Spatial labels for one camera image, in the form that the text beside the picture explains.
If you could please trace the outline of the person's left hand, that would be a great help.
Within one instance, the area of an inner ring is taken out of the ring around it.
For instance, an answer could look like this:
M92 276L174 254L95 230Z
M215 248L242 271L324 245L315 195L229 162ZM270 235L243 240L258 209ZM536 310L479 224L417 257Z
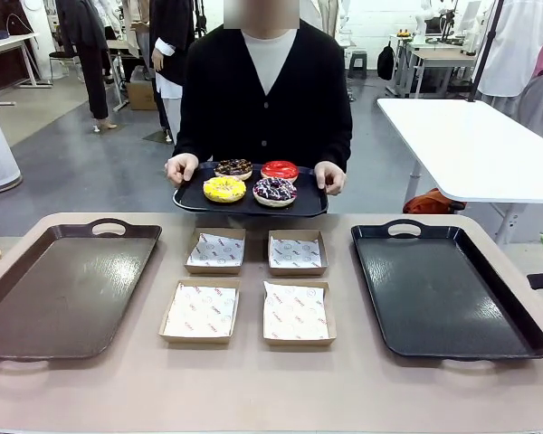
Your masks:
M314 174L318 188L326 195L338 195L342 192L347 181L346 173L336 164L322 161L315 165Z

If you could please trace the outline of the person's right hand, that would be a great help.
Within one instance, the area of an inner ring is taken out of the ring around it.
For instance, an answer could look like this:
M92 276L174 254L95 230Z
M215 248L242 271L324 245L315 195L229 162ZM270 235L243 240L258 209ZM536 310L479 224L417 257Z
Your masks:
M167 179L175 188L179 188L191 180L198 165L199 160L193 154L183 153L172 156L165 163Z

